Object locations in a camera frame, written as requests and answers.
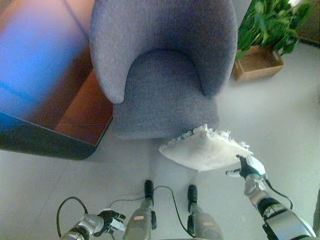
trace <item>green leaves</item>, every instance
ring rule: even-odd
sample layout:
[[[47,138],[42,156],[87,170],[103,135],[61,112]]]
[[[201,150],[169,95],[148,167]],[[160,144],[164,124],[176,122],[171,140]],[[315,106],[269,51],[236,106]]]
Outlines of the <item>green leaves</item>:
[[[265,12],[265,6],[261,1],[257,1],[254,5],[254,9],[257,13],[263,14]]]
[[[254,16],[254,25],[256,26],[256,28],[260,29],[262,34],[267,32],[267,28],[265,25],[265,18],[261,13],[257,13]]]
[[[271,47],[280,54],[291,53],[299,36],[296,29],[312,11],[309,3],[292,7],[289,0],[252,0],[238,30],[236,59],[244,56],[252,45]]]

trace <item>wooden planter box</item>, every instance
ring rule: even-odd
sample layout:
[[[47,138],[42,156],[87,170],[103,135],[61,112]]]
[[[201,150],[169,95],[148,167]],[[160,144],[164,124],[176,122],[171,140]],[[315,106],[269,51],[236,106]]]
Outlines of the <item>wooden planter box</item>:
[[[242,58],[234,62],[232,71],[237,81],[247,81],[272,76],[284,66],[277,52],[252,46]]]

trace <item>armchair seat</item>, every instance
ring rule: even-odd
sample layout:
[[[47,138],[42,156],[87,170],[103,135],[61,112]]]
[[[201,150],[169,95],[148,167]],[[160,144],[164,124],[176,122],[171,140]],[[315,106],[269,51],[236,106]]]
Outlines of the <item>armchair seat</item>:
[[[174,138],[203,124],[217,128],[217,112],[189,57],[158,49],[133,62],[124,101],[114,105],[113,131],[122,139]]]

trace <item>black cable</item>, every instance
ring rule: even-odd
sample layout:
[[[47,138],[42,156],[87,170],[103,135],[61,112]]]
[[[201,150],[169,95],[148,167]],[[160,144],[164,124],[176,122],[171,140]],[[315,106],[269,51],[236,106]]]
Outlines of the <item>black cable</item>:
[[[176,215],[178,216],[178,219],[179,219],[179,222],[181,224],[181,227],[183,228],[183,230],[185,230],[185,232],[187,234],[189,234],[191,237],[195,238],[195,236],[193,236],[190,232],[188,232],[188,230],[185,228],[185,226],[183,225],[182,221],[181,221],[181,218],[180,218],[180,215],[179,215],[179,212],[178,212],[178,207],[177,207],[177,204],[176,204],[176,199],[175,199],[175,196],[174,196],[174,191],[168,187],[168,186],[157,186],[154,191],[158,188],[165,188],[165,189],[169,189],[171,191],[171,194],[172,194],[172,199],[173,199],[173,202],[174,202],[174,207],[175,207],[175,211],[176,211]]]
[[[139,197],[139,198],[136,198],[136,199],[117,199],[117,200],[114,200],[113,202],[111,202],[108,206],[108,209],[111,208],[111,206],[113,204],[115,204],[116,202],[133,202],[133,201],[137,201],[137,200],[141,200],[141,199],[144,199],[145,197],[142,196],[142,197]]]
[[[77,197],[75,197],[75,196],[70,196],[70,197],[66,198],[66,199],[60,204],[60,206],[59,206],[59,208],[58,208],[58,211],[57,211],[57,213],[56,213],[56,229],[57,229],[57,231],[58,231],[59,238],[61,238],[60,220],[59,220],[60,210],[61,210],[61,208],[63,207],[63,205],[64,205],[67,201],[69,201],[69,200],[71,200],[71,199],[77,200],[77,201],[81,204],[81,206],[83,207],[83,209],[84,209],[84,214],[88,214],[88,210],[87,210],[85,204],[84,204],[79,198],[77,198]]]
[[[195,238],[195,236],[193,236],[192,234],[190,234],[188,232],[188,230],[185,228],[185,226],[183,225],[182,221],[181,221],[181,218],[180,218],[180,214],[179,214],[179,211],[178,211],[178,207],[177,207],[177,203],[176,203],[176,199],[175,199],[175,195],[174,195],[174,191],[168,187],[168,186],[157,186],[154,191],[156,191],[158,188],[165,188],[165,189],[169,189],[171,191],[171,194],[172,194],[172,199],[173,199],[173,203],[174,203],[174,207],[175,207],[175,211],[176,211],[176,215],[178,216],[178,219],[179,219],[179,222],[181,224],[181,227],[183,228],[183,230],[186,231],[187,234],[189,234],[191,237]],[[137,201],[137,200],[141,200],[141,199],[144,199],[145,197],[142,196],[142,197],[139,197],[139,198],[136,198],[136,199],[117,199],[117,200],[114,200],[113,202],[111,202],[109,204],[109,209],[111,208],[111,206],[116,203],[116,202],[122,202],[122,201],[126,201],[126,202],[133,202],[133,201]]]
[[[288,197],[288,196],[282,194],[281,192],[275,190],[275,189],[272,187],[271,182],[270,182],[267,178],[264,178],[264,180],[265,180],[266,184],[269,186],[269,188],[270,188],[272,191],[274,191],[276,194],[278,194],[278,195],[280,195],[280,196],[288,199],[288,201],[290,202],[290,209],[292,210],[292,209],[294,208],[294,203],[292,202],[292,200],[290,199],[290,197]]]

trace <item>white floor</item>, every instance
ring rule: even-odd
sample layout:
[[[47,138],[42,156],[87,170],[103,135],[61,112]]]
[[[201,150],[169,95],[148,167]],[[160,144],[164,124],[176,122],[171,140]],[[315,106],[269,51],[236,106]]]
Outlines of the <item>white floor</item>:
[[[231,77],[217,98],[220,129],[251,145],[274,187],[291,196],[294,211],[312,223],[320,183],[320,50],[299,44],[283,58],[286,67],[271,78],[235,82]],[[198,203],[215,217],[224,239],[267,239],[261,217],[243,194],[244,180],[225,176],[225,170],[238,165],[197,173],[163,157],[157,150],[162,142],[120,140],[110,128],[83,161],[1,150],[0,239],[58,239],[56,212],[65,198],[77,196],[90,213],[97,213],[117,198],[142,196],[146,179],[173,188],[185,224],[187,188],[196,184]],[[139,204],[116,203],[113,209],[129,217]],[[168,190],[155,192],[154,209],[158,228],[152,239],[188,238]],[[62,232],[82,215],[76,202],[67,203],[61,211]]]

